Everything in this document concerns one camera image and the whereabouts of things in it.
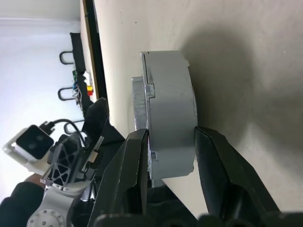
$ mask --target hand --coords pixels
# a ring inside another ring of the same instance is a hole
[[[25,182],[32,182],[41,186],[42,188],[45,188],[45,184],[40,182],[41,177],[42,176],[39,174],[33,174],[29,176],[27,179],[25,179]]]

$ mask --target black sleeve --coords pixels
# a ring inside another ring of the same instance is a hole
[[[44,189],[31,182],[19,183],[0,205],[1,227],[26,227],[30,216],[42,202]]]

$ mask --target wire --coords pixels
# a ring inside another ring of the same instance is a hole
[[[80,139],[82,140],[82,142],[85,146],[85,140],[84,140],[83,136],[81,135],[81,132],[78,129],[78,127],[74,124],[74,122],[72,122],[71,120],[68,120],[68,119],[58,119],[56,121],[53,121],[53,124],[57,124],[57,123],[61,123],[61,122],[67,122],[67,123],[71,124],[72,127],[74,127],[74,129],[76,130],[76,132],[79,133]]]

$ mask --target person's arm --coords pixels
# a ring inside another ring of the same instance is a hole
[[[45,185],[40,183],[40,175],[31,175],[19,183],[12,195],[0,205],[1,227],[26,227],[30,216],[42,202]]]

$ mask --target white wall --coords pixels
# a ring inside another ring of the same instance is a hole
[[[80,20],[78,0],[9,0],[2,1],[0,17]]]
[[[61,51],[71,50],[71,29],[75,32],[80,26],[74,22],[0,19],[0,147],[31,124],[82,119],[74,101],[57,98],[57,90],[72,83],[73,66],[62,65],[58,58]],[[62,127],[56,126],[55,140]],[[0,201],[29,174],[0,150]]]

